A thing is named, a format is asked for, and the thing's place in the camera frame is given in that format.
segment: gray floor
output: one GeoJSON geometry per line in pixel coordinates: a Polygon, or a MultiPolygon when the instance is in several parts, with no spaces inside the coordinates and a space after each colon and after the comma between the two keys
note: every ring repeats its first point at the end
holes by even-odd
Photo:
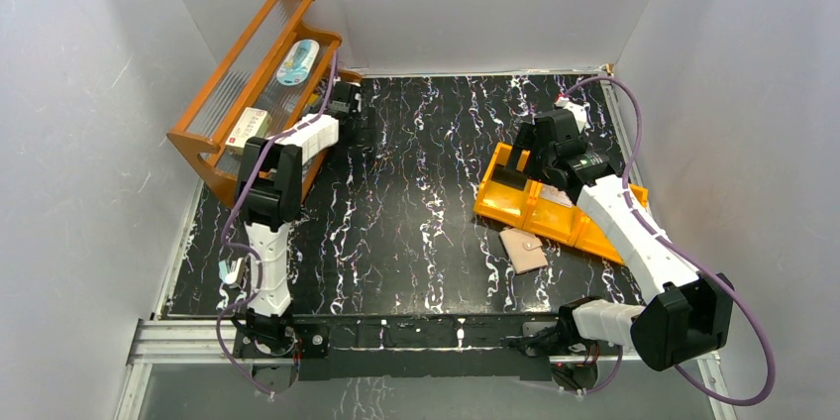
{"type": "MultiPolygon", "coordinates": [[[[602,372],[612,362],[599,363],[602,372]]],[[[687,367],[699,375],[695,363],[687,367]]],[[[282,384],[280,368],[263,381],[282,384]]],[[[674,370],[624,363],[614,382],[587,398],[552,383],[511,377],[357,377],[297,382],[269,401],[230,366],[158,365],[140,418],[294,419],[710,419],[708,399],[674,370]]]]}

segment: wooden rack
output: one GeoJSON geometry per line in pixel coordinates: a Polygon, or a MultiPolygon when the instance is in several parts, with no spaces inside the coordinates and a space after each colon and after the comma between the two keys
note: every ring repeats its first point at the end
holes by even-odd
{"type": "MultiPolygon", "coordinates": [[[[266,0],[167,134],[210,190],[228,206],[234,204],[240,160],[226,151],[226,142],[242,112],[249,107],[266,110],[271,115],[268,133],[277,134],[297,122],[319,81],[329,74],[330,60],[342,39],[304,24],[303,15],[312,1],[266,0]],[[302,39],[318,42],[318,56],[306,81],[283,86],[273,76],[291,46],[302,39]]],[[[362,79],[350,71],[337,74],[344,81],[362,79]]],[[[312,159],[302,181],[304,197],[324,155],[321,152],[312,159]]]]}

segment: yellow organizer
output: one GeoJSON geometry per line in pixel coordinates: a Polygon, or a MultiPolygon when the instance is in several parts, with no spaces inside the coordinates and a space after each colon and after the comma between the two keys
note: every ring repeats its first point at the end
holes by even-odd
{"type": "MultiPolygon", "coordinates": [[[[484,217],[504,222],[526,232],[556,240],[564,245],[624,264],[618,252],[595,222],[555,188],[528,180],[524,190],[517,190],[490,179],[497,164],[505,165],[511,147],[496,145],[488,170],[478,186],[473,211],[484,217]]],[[[523,151],[516,168],[522,169],[528,159],[523,151]]],[[[648,206],[648,189],[630,185],[639,202],[648,206]]]]}

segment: marble tabletop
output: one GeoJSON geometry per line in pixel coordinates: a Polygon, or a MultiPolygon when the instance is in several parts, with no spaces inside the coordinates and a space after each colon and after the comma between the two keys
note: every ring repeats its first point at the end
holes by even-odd
{"type": "MultiPolygon", "coordinates": [[[[294,314],[553,312],[585,295],[637,304],[629,270],[546,241],[545,268],[515,274],[498,232],[477,217],[478,183],[496,143],[548,111],[588,75],[365,79],[381,129],[375,152],[330,149],[290,235],[294,314]]],[[[578,95],[591,145],[623,160],[599,85],[578,95]]],[[[203,190],[163,317],[209,317],[243,294],[222,286],[229,212],[203,190]]],[[[246,240],[238,223],[234,239],[246,240]]]]}

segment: beige wallet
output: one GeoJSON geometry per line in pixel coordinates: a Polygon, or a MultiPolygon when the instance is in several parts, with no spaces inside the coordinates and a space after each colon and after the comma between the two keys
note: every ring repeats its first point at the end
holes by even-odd
{"type": "Polygon", "coordinates": [[[543,243],[536,235],[519,229],[505,229],[499,237],[516,274],[549,265],[543,254],[543,243]]]}

